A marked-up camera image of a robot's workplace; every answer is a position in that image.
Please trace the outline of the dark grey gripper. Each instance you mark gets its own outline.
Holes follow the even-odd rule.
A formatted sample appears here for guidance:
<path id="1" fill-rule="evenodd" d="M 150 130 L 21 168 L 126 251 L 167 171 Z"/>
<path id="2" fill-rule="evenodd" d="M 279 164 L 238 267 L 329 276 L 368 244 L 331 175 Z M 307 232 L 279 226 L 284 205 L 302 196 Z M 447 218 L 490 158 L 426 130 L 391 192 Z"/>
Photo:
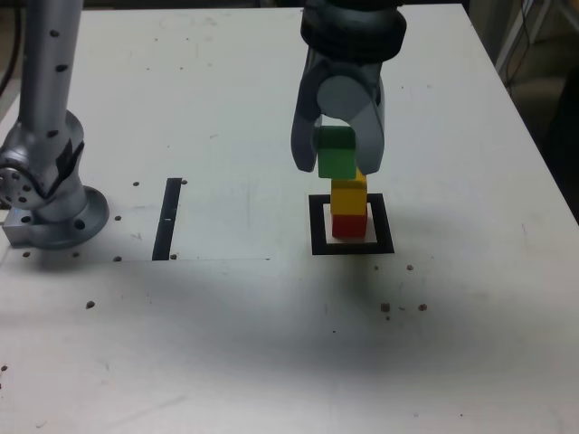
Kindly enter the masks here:
<path id="1" fill-rule="evenodd" d="M 308 49 L 290 136 L 291 153 L 300 171 L 314 170 L 317 161 L 314 136 L 321 112 L 353 129 L 356 165 L 363 175 L 380 170 L 384 156 L 381 69 L 381 63 L 339 61 Z"/>

